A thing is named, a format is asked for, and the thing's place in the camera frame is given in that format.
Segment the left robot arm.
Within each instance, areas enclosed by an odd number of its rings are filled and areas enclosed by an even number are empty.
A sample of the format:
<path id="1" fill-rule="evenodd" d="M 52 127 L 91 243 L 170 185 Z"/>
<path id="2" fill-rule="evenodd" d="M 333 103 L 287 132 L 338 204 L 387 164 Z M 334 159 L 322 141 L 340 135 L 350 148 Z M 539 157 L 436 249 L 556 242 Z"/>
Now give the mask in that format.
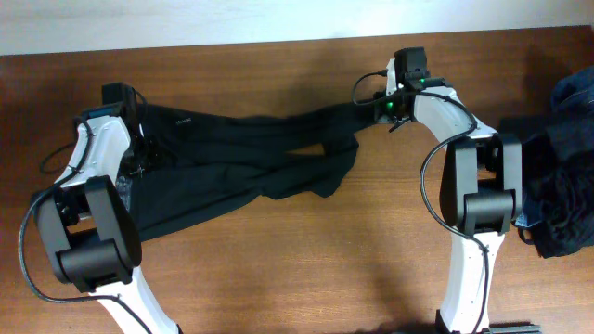
<path id="1" fill-rule="evenodd" d="M 24 239 L 29 222 L 40 234 L 52 271 L 77 297 L 50 297 L 32 279 L 26 284 L 52 303 L 99 302 L 124 333 L 178 333 L 142 273 L 140 236 L 127 199 L 129 180 L 156 160 L 141 120 L 146 99 L 126 83 L 101 88 L 100 106 L 73 121 L 77 135 L 61 176 L 32 197 L 19 229 L 19 265 L 28 271 Z"/>

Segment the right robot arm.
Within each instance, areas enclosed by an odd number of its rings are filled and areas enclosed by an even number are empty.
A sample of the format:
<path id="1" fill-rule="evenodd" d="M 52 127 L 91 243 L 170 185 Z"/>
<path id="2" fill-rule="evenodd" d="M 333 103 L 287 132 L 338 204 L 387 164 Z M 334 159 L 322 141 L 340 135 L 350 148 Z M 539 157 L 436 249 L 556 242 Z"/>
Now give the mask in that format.
<path id="1" fill-rule="evenodd" d="M 442 78 L 395 78 L 383 71 L 386 90 L 377 101 L 396 126 L 418 122 L 445 151 L 438 209 L 430 215 L 451 236 L 445 298 L 430 325 L 414 333 L 539 333 L 530 322 L 493 325 L 488 300 L 497 253 L 522 210 L 519 140 L 484 125 Z"/>

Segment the black leggings red waistband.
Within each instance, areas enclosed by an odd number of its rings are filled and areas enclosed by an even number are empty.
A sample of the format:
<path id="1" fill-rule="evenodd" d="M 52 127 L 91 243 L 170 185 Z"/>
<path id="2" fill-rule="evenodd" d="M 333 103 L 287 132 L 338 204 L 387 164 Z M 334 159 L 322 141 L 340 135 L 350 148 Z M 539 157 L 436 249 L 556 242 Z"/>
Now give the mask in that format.
<path id="1" fill-rule="evenodd" d="M 338 104 L 288 118 L 231 118 L 150 105 L 141 171 L 123 200 L 143 241 L 239 209 L 258 197 L 331 196 L 355 164 L 355 134 L 374 111 Z"/>

